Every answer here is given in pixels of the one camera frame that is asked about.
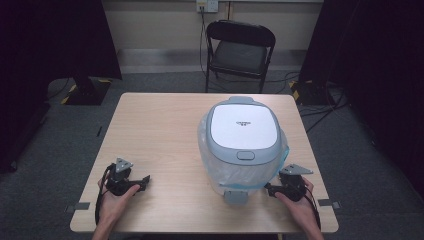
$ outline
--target black curtain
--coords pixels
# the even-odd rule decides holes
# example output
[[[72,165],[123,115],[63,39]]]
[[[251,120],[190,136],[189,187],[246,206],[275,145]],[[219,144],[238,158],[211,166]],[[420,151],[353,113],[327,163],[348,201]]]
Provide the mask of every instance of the black curtain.
[[[122,76],[101,0],[1,1],[0,36],[2,167],[16,160],[51,81]]]

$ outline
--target human hand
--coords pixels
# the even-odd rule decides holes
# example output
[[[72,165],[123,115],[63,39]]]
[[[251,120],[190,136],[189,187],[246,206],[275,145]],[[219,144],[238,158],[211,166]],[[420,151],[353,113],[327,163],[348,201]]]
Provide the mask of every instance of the human hand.
[[[100,207],[100,221],[101,220],[112,220],[116,222],[123,214],[128,200],[140,189],[140,185],[135,184],[122,196],[115,196],[110,191],[107,191],[106,187],[103,186],[102,193],[102,205]]]
[[[97,183],[99,188],[102,185],[102,179]],[[122,196],[115,196],[107,191],[106,187],[102,189],[102,205],[100,207],[100,220],[94,231],[93,239],[107,239],[113,226],[122,216],[130,198],[140,189],[140,185],[135,184]]]
[[[306,196],[312,199],[311,193],[314,185],[306,178],[302,178],[305,181],[306,188],[309,189],[309,191],[306,191]],[[305,231],[308,239],[324,239],[316,222],[313,207],[306,198],[302,197],[299,201],[293,202],[280,192],[275,193],[275,197],[286,205],[295,222]]]

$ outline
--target beige wall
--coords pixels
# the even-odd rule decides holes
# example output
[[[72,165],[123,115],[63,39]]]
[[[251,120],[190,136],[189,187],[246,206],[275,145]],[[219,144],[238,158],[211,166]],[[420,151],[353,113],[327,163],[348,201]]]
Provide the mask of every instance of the beige wall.
[[[106,1],[103,3],[116,50],[199,49],[201,14],[194,1]],[[306,50],[321,3],[232,2],[230,18],[268,27],[276,50]],[[228,3],[205,14],[205,25],[226,19]]]

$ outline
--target gray carpet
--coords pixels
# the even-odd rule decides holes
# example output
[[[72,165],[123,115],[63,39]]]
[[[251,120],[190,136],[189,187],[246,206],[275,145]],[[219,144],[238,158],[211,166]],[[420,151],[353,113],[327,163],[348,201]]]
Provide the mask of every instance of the gray carpet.
[[[286,73],[271,71],[267,80],[276,82],[266,83],[264,93],[290,94],[288,86],[283,88],[285,83],[278,81]],[[18,171],[0,175],[0,239],[90,239],[90,234],[70,230],[72,214],[64,210],[80,198],[119,97],[125,92],[204,91],[202,72],[126,74],[123,78],[112,83],[101,106],[60,105],[72,80],[66,91],[49,100],[45,123],[18,160]],[[57,93],[65,82],[52,82],[49,94]],[[257,82],[218,80],[211,87],[243,93],[258,90]],[[332,89],[332,94],[340,97],[338,89]],[[326,107],[299,110],[304,115],[320,111],[317,108]],[[305,128],[322,116],[302,117]],[[97,136],[100,127],[103,130]],[[335,210],[340,228],[326,234],[326,239],[424,239],[422,200],[397,167],[374,148],[366,125],[351,107],[329,114],[308,137],[330,198],[342,206]],[[111,239],[125,237],[115,233]],[[288,235],[287,239],[305,236]]]

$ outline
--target handheld controller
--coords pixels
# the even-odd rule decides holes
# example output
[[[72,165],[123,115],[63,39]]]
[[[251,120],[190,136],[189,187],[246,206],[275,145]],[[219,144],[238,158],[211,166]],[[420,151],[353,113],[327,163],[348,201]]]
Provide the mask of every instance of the handheld controller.
[[[106,188],[116,196],[124,195],[129,188],[138,184],[140,189],[137,192],[145,191],[147,184],[150,181],[150,175],[142,180],[129,181],[128,177],[131,173],[132,163],[125,161],[122,158],[116,160],[116,164],[112,163],[112,168],[109,172]]]
[[[291,164],[279,172],[281,186],[267,183],[265,188],[270,197],[275,197],[275,193],[280,192],[286,195],[293,202],[299,201],[306,194],[305,181],[300,174],[311,174],[311,170]]]

